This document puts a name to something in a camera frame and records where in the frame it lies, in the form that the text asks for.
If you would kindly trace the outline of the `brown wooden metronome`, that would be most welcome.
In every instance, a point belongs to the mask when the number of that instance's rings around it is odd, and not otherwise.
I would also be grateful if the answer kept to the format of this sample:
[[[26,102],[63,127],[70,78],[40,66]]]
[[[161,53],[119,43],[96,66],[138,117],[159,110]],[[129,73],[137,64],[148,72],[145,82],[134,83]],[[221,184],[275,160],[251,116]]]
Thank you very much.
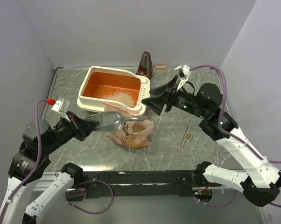
[[[149,80],[153,76],[153,66],[152,66],[152,60],[151,55],[149,52],[144,51],[142,53],[140,63],[136,72],[137,75],[145,76]]]

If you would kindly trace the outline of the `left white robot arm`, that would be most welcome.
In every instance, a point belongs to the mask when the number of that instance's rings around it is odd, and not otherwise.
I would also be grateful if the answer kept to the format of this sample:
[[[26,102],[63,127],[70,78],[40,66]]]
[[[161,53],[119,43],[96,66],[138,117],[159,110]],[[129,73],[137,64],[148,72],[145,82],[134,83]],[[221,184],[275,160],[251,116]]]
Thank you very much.
[[[82,168],[68,163],[54,182],[37,199],[29,202],[50,164],[49,155],[73,138],[84,141],[98,126],[98,121],[81,119],[72,112],[67,112],[66,117],[53,127],[44,119],[30,123],[8,171],[0,224],[38,224],[68,188],[81,186],[84,180]]]

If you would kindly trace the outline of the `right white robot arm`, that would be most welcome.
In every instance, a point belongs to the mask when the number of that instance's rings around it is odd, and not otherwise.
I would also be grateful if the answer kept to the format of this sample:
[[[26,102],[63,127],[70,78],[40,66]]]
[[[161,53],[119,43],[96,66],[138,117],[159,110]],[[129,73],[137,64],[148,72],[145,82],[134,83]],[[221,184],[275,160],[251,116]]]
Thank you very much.
[[[258,207],[272,204],[280,193],[281,170],[262,156],[245,137],[237,122],[226,112],[220,118],[222,94],[215,84],[203,84],[197,94],[179,89],[178,76],[158,88],[150,90],[150,97],[141,102],[160,115],[176,107],[201,118],[199,127],[212,140],[225,148],[242,166],[243,172],[220,168],[203,161],[195,170],[195,181],[200,186],[217,183],[243,193]]]

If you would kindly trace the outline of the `small wooden block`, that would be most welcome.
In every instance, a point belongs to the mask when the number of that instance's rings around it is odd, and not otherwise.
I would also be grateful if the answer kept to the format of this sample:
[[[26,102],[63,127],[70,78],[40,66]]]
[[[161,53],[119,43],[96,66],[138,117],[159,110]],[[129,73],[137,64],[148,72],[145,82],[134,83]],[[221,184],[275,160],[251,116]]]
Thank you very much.
[[[155,69],[166,69],[166,65],[156,65]]]

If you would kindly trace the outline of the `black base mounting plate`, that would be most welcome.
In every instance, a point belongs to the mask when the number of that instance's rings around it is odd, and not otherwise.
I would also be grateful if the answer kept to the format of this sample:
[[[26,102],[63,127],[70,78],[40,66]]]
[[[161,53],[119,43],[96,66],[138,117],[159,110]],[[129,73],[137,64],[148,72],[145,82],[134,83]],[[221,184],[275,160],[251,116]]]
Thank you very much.
[[[86,188],[86,198],[109,197],[107,183],[116,196],[167,196],[178,195],[192,197],[192,191],[208,185],[206,179],[194,170],[164,171],[88,171],[82,178],[75,180],[72,189]]]

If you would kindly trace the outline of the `white orange litter box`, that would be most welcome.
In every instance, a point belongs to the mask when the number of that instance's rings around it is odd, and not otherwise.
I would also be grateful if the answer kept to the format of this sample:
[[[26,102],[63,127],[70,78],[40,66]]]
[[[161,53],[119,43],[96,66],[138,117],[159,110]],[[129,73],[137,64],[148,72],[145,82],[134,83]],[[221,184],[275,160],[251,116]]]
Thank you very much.
[[[103,99],[103,96],[117,91],[130,93],[135,100],[135,106],[128,107],[118,101]],[[146,106],[141,101],[150,96],[149,91],[150,80],[145,76],[122,69],[91,66],[80,86],[77,105],[82,110],[103,112],[103,101],[107,101],[143,115]]]

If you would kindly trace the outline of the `wooden ruler with crown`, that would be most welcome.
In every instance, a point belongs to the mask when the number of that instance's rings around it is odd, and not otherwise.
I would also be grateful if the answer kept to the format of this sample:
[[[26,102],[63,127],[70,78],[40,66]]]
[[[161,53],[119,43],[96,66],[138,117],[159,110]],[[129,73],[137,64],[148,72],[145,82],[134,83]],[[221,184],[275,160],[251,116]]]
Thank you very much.
[[[191,131],[191,125],[188,125],[184,134],[183,134],[183,137],[181,138],[181,141],[179,143],[179,147],[180,148],[183,148],[185,143],[186,142],[190,142],[191,139],[192,139],[192,133],[190,132]]]

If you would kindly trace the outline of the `clean litter pile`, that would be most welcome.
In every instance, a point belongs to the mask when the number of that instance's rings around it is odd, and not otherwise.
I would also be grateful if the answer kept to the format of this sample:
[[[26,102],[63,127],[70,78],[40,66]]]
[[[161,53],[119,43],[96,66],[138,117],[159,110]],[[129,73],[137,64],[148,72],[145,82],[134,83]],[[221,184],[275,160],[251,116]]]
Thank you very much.
[[[135,106],[135,100],[130,93],[117,91],[115,93],[111,93],[103,96],[103,99],[118,101],[120,103],[125,104],[128,107]]]

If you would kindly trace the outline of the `silver metal scoop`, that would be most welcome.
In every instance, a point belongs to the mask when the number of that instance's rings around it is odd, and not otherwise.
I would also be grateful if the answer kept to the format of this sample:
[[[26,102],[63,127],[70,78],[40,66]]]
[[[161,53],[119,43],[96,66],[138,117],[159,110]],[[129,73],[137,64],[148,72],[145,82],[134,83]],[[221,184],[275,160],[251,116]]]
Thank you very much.
[[[120,112],[109,111],[94,114],[85,118],[87,121],[97,121],[99,125],[94,129],[100,132],[115,132],[120,130],[126,121],[140,122],[147,119],[147,116],[125,117]]]

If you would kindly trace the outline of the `peach cat litter bag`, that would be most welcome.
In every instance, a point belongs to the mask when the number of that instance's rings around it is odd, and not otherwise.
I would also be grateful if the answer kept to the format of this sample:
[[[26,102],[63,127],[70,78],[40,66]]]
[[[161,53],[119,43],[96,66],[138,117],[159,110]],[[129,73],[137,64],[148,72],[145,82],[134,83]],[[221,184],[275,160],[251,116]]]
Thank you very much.
[[[124,108],[122,105],[115,105],[107,101],[103,101],[105,104],[105,112],[118,111],[124,118],[141,118],[138,112]],[[142,148],[152,145],[152,142],[148,140],[148,136],[154,130],[154,124],[148,119],[142,121],[125,121],[121,129],[115,132],[108,132],[107,136],[115,143],[128,147],[128,148]]]

